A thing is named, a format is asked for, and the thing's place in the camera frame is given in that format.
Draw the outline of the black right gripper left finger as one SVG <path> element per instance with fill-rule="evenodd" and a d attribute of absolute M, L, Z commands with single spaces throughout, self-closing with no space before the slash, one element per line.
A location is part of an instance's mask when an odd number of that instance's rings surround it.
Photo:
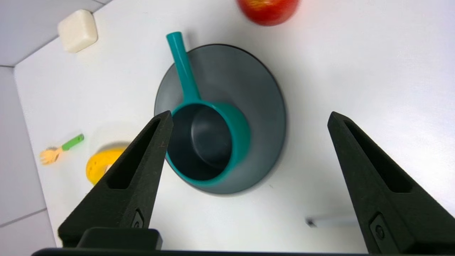
<path fill-rule="evenodd" d="M 75 247 L 89 228 L 148 228 L 173 128 L 172 114 L 156 115 L 58 229 L 64 247 Z"/>

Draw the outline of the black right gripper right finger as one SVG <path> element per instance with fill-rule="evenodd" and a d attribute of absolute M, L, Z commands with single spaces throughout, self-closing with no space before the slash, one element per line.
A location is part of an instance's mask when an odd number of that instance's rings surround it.
<path fill-rule="evenodd" d="M 353 120 L 332 112 L 328 130 L 369 253 L 454 253 L 448 211 Z"/>

